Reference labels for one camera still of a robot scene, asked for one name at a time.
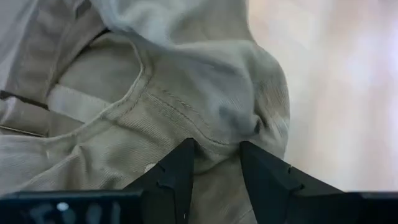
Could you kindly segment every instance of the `cotton twill fabric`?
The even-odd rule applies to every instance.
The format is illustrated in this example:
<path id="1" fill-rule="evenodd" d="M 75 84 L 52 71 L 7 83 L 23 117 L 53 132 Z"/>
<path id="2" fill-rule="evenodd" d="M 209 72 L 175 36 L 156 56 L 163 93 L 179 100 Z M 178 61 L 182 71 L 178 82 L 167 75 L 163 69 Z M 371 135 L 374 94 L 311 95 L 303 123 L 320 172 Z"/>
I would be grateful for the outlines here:
<path id="1" fill-rule="evenodd" d="M 250 35 L 245 2 L 91 3 L 112 32 L 108 38 L 128 42 L 134 56 L 131 68 L 98 68 L 107 77 L 131 74 L 131 85 L 120 100 L 113 96 L 108 107 L 67 134 L 0 136 L 0 194 L 121 189 L 185 138 L 195 138 L 201 150 L 195 154 L 190 223 L 255 223 L 238 144 L 250 140 L 283 157 L 289 101 L 279 64 Z M 104 85 L 103 75 L 85 66 L 92 50 L 60 72 L 59 85 L 102 94 L 91 82 L 81 87 L 69 78 L 80 73 Z"/>

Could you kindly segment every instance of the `wrinkled fabric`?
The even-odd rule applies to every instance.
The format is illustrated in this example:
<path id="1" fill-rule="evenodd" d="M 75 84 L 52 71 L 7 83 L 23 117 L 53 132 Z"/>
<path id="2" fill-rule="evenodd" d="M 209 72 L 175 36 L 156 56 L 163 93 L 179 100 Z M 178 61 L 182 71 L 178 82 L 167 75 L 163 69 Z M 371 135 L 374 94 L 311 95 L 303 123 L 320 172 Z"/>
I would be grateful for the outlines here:
<path id="1" fill-rule="evenodd" d="M 101 17 L 94 19 L 95 32 L 85 35 L 89 22 L 79 28 L 86 48 L 77 38 L 68 41 L 72 48 L 59 43 L 58 54 L 65 56 L 54 57 L 51 63 L 59 69 L 40 64 L 41 75 L 57 78 L 46 79 L 48 88 L 41 90 L 46 97 L 37 100 L 48 103 L 51 110 L 48 96 L 61 86 L 109 106 L 52 138 L 1 135 L 0 194 L 122 189 L 185 138 L 195 138 L 201 150 L 195 154 L 190 223 L 256 222 L 238 144 L 249 140 L 283 157 L 289 100 L 279 64 L 250 35 L 244 1 L 92 0 L 94 8 L 89 9 L 84 1 L 34 2 L 20 8 L 36 15 L 48 12 L 47 5 L 63 4 L 73 21 L 92 10 Z M 19 18 L 40 23 L 25 13 Z M 102 22 L 110 33 L 101 34 Z M 31 41 L 35 32 L 23 28 L 20 33 L 28 35 L 20 37 L 16 46 Z M 63 36 L 74 36 L 74 32 Z M 94 34 L 99 37 L 89 44 L 87 39 Z M 2 34 L 2 40 L 10 39 L 7 35 L 11 34 Z M 10 80 L 15 80 L 10 68 L 18 70 L 23 58 L 31 63 L 33 56 L 32 60 L 43 56 L 27 57 L 19 48 L 4 49 L 2 45 L 0 75 Z M 73 109 L 68 107 L 68 113 L 79 114 Z"/>
<path id="2" fill-rule="evenodd" d="M 45 103 L 59 75 L 104 29 L 78 0 L 5 0 L 1 4 L 0 89 Z"/>

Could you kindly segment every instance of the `seam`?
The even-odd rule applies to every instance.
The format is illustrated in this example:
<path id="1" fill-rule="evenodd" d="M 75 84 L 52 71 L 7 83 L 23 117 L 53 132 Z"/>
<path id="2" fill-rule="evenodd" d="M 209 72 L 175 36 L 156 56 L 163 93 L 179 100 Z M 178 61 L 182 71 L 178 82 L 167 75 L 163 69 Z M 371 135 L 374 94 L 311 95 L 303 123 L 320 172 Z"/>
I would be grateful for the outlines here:
<path id="1" fill-rule="evenodd" d="M 250 208 L 248 211 L 246 211 L 245 213 L 243 213 L 235 222 L 233 222 L 233 224 L 238 223 L 239 221 L 241 221 L 249 212 L 251 212 L 253 210 L 253 208 Z"/>
<path id="2" fill-rule="evenodd" d="M 169 97 L 177 100 L 179 103 L 181 103 L 183 106 L 186 106 L 188 109 L 191 109 L 196 115 L 198 115 L 199 119 L 205 124 L 206 128 L 209 128 L 209 125 L 207 124 L 207 122 L 202 118 L 202 116 L 200 115 L 200 113 L 195 110 L 191 105 L 189 105 L 188 103 L 186 103 L 185 101 L 181 100 L 180 98 L 174 96 L 173 94 L 171 94 L 169 91 L 163 89 L 163 88 L 159 88 L 162 92 L 164 92 L 165 94 L 169 95 Z"/>
<path id="3" fill-rule="evenodd" d="M 178 114 L 180 114 L 181 116 L 183 116 L 183 117 L 184 117 L 187 121 L 189 121 L 189 122 L 196 128 L 196 130 L 197 130 L 204 138 L 206 138 L 207 140 L 209 140 L 209 141 L 211 141 L 211 142 L 213 142 L 213 143 L 222 145 L 222 146 L 232 146 L 232 145 L 235 145 L 235 144 L 239 144 L 240 141 L 231 142 L 231 143 L 222 143 L 222 142 L 219 142 L 219 141 L 214 140 L 214 139 L 212 139 L 212 138 L 209 138 L 209 137 L 206 136 L 206 135 L 198 128 L 198 126 L 196 126 L 196 124 L 195 124 L 189 117 L 187 117 L 185 114 L 179 112 L 179 110 L 177 110 L 176 108 L 174 108 L 172 105 L 166 103 L 165 101 L 161 100 L 160 98 L 158 98 L 157 96 L 153 95 L 152 93 L 149 93 L 149 92 L 148 92 L 148 94 L 149 94 L 150 96 L 154 97 L 155 99 L 159 100 L 161 103 L 165 104 L 166 106 L 168 106 L 169 108 L 171 108 L 172 110 L 174 110 L 175 112 L 177 112 Z"/>
<path id="4" fill-rule="evenodd" d="M 61 135 L 61 136 L 56 136 L 56 137 L 52 137 L 52 138 L 46 138 L 45 141 L 42 142 L 42 144 L 44 146 L 49 146 L 51 144 L 58 144 L 59 142 L 66 141 L 69 138 L 74 138 L 75 139 L 74 144 L 76 144 L 78 142 L 82 142 L 82 141 L 87 141 L 87 140 L 90 140 L 91 138 L 93 138 L 94 136 L 98 135 L 99 133 L 105 132 L 106 130 L 108 130 L 111 127 L 111 125 L 109 125 L 107 127 L 101 128 L 98 131 L 93 132 L 90 136 L 78 139 L 78 135 L 81 132 L 83 132 L 84 130 L 86 130 L 88 128 L 91 128 L 92 126 L 96 125 L 100 121 L 104 121 L 105 120 L 105 121 L 108 121 L 109 123 L 114 121 L 113 119 L 106 119 L 105 116 L 109 113 L 110 110 L 114 110 L 116 108 L 119 108 L 122 105 L 125 105 L 128 102 L 128 100 L 130 99 L 131 95 L 134 93 L 134 87 L 137 85 L 138 82 L 141 81 L 141 78 L 144 75 L 144 70 L 145 70 L 144 63 L 142 62 L 140 53 L 139 53 L 136 45 L 134 44 L 134 42 L 130 41 L 130 44 L 131 44 L 131 47 L 133 48 L 134 55 L 136 56 L 136 59 L 139 62 L 140 70 L 139 70 L 139 73 L 138 73 L 138 76 L 137 76 L 136 80 L 130 86 L 129 91 L 124 95 L 124 97 L 122 99 L 120 99 L 119 101 L 113 103 L 109 107 L 107 107 L 104 111 L 102 111 L 100 114 L 98 114 L 95 118 L 93 118 L 91 121 L 89 121 L 88 123 L 84 124 L 83 126 L 79 127 L 78 129 L 75 129 L 72 132 L 69 132 L 69 133 Z M 150 78 L 148 79 L 148 81 L 146 81 L 145 86 L 140 90 L 141 92 L 140 92 L 139 96 L 137 97 L 136 102 L 139 100 L 139 97 L 141 97 L 142 92 L 144 91 L 144 89 L 146 88 L 147 84 L 149 83 Z M 133 107 L 136 104 L 136 102 L 128 109 L 128 111 L 131 111 L 133 109 Z M 69 151 L 69 150 L 70 149 L 61 149 L 60 152 Z"/>

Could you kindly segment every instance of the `khaki cloth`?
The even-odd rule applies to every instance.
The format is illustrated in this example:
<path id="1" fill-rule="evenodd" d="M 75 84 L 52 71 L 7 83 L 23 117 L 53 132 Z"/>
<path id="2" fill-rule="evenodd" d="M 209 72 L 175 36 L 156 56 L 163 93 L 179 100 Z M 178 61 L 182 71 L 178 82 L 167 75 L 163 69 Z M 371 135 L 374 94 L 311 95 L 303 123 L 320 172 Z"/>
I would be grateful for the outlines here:
<path id="1" fill-rule="evenodd" d="M 0 3 L 0 90 L 48 106 L 0 104 L 1 125 L 46 135 L 3 131 L 0 194 L 122 189 L 195 138 L 190 223 L 255 223 L 238 144 L 283 157 L 289 100 L 245 2 L 91 3 Z"/>

